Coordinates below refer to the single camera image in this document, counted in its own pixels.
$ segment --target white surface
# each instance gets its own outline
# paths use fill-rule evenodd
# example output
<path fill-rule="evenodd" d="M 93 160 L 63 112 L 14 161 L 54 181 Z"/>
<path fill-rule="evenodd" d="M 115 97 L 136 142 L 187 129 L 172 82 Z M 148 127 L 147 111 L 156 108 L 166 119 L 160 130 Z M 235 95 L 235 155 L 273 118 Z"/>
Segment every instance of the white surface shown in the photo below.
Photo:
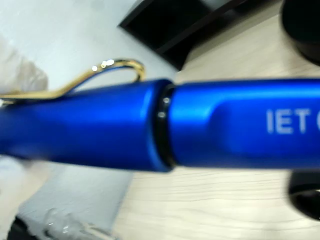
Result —
<path fill-rule="evenodd" d="M 175 70 L 117 25 L 134 0 L 0 1 L 0 34 L 43 69 L 53 89 L 108 58 L 135 58 L 147 76 Z M 91 86 L 130 81 L 132 75 L 101 75 Z M 50 208 L 74 212 L 103 227 L 113 223 L 131 174 L 110 169 L 53 165 L 53 178 L 21 209 L 32 230 Z"/>

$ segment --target light wood surface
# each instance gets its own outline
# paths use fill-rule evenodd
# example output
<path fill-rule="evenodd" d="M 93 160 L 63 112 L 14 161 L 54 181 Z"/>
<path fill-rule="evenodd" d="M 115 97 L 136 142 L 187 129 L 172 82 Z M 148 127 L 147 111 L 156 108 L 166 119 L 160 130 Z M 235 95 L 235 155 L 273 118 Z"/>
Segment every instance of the light wood surface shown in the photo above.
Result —
<path fill-rule="evenodd" d="M 199 46 L 202 53 L 193 54 L 176 82 L 320 76 L 320 67 L 291 47 L 278 16 L 232 37 L 228 31 Z M 288 203 L 288 176 L 285 170 L 182 167 L 136 173 L 114 229 L 124 240 L 319 239 L 320 223 Z"/>

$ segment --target pen clip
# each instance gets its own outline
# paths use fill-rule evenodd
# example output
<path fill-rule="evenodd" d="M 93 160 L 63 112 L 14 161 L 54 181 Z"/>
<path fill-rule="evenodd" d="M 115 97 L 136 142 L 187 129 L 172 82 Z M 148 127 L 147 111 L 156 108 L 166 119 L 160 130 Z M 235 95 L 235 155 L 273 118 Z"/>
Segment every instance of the pen clip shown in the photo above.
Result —
<path fill-rule="evenodd" d="M 94 65 L 90 70 L 84 72 L 82 75 L 78 76 L 71 82 L 67 83 L 65 86 L 52 91 L 30 91 L 30 92 L 12 92 L 6 94 L 0 94 L 0 99 L 3 100 L 4 104 L 14 104 L 18 101 L 27 101 L 27 100 L 52 100 L 60 98 L 72 90 L 88 81 L 89 79 L 97 76 L 98 74 L 108 72 L 114 69 L 121 68 L 131 68 L 136 72 L 136 78 L 133 82 L 140 82 L 145 77 L 145 67 L 140 62 L 134 59 L 109 59 L 103 61 L 100 64 Z"/>

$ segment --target blue pen barrel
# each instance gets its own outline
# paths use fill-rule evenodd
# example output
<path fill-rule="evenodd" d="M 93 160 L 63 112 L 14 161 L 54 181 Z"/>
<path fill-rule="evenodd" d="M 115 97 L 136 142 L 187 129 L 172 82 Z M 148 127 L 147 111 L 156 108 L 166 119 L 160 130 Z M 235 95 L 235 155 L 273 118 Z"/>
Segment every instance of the blue pen barrel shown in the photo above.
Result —
<path fill-rule="evenodd" d="M 0 154 L 166 172 L 319 168 L 320 82 L 136 82 L 0 108 Z"/>
<path fill-rule="evenodd" d="M 183 166 L 319 168 L 320 82 L 184 84 L 172 96 L 168 125 Z"/>
<path fill-rule="evenodd" d="M 0 108 L 0 154 L 106 168 L 166 172 L 153 117 L 168 80 L 70 93 Z"/>

